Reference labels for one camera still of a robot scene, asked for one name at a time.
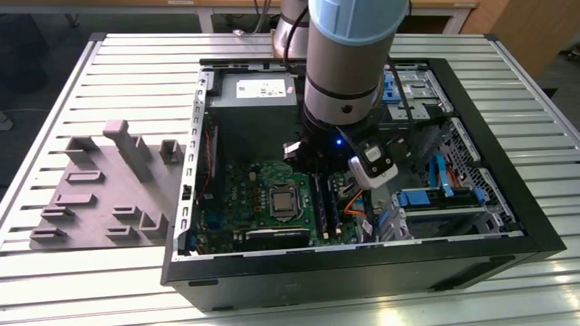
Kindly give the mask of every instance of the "side panel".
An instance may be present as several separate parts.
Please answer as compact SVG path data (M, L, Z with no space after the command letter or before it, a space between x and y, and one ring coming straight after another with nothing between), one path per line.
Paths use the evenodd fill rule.
M289 306L464 288L523 259L463 258L168 283L201 311Z

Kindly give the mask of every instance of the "gray plastic block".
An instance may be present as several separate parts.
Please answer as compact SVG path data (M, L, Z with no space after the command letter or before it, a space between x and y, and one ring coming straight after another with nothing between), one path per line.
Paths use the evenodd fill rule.
M136 238L139 238L139 234L132 226L123 225L107 228L105 237L109 238L111 241L117 242L135 240Z
M72 221L75 213L67 207L44 207L40 216L48 222Z
M67 233L57 228L36 228L32 230L32 234L29 235L31 243L60 243L65 242Z
M92 206L97 202L93 194L57 195L56 206Z
M97 150L99 146L96 146L91 137L72 137L67 148L64 149L64 153L76 165L81 168L89 168L93 166L89 152Z
M139 223L139 230L149 239L163 239L167 235L168 220L163 214L153 220L147 213L143 213Z
M145 143L139 137L137 142L133 141L127 130L129 123L125 120L109 120L103 130L103 136L113 140L119 154L123 157L125 164L129 166L139 181L147 182L152 179L152 172L147 167L149 156L143 155L143 146Z
M115 206L111 212L119 221L139 219L141 210L136 206Z
M177 141L161 141L160 155L165 164L183 163L183 151Z
M117 126L125 130L125 124ZM128 138L132 146L129 151L133 151L129 156L139 159L151 173L151 179L147 182L139 180L119 146L95 149L87 146L92 143L91 139L76 140L75 145L89 148L85 153L92 167L88 169L85 164L79 166L75 162L67 166L52 200L43 211L45 217L33 230L35 237L31 236L35 240L29 245L32 249L164 244L168 221L175 218L180 199L183 165L164 163L160 145L144 147L145 143L139 137ZM165 146L171 144L177 142L167 141ZM183 153L184 150L185 147L180 146L173 152Z
M105 175L99 170L71 172L67 175L68 183L103 183Z

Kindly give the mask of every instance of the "slotted metal table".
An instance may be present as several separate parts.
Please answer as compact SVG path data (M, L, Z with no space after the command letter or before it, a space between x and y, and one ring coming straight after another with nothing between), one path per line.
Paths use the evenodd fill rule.
M393 57L445 58L568 250L461 291L203 314L160 286L163 247L31 251L68 157L71 136L127 119L147 143L187 143L200 58L269 57L271 36L108 34L87 45L0 204L0 323L125 325L577 325L580 323L579 133L497 41L399 35Z

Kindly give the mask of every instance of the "sticker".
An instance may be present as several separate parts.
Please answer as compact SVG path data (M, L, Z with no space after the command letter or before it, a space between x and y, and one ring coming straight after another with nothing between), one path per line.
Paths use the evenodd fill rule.
M285 97L283 79L240 80L236 84L236 98Z
M376 161L380 158L380 149L377 146L371 147L364 151L364 155L367 156L371 162Z
M369 235L372 235L372 225L369 222L367 222L367 220L363 221L363 229Z

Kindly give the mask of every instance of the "wooden desk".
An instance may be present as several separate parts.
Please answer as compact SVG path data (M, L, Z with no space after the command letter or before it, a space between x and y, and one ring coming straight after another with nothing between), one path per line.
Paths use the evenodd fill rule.
M272 0L271 14L281 0ZM457 34L480 0L412 0L413 16L448 16L444 34ZM255 14L253 0L0 0L0 12L21 14L196 14L203 33L213 14Z

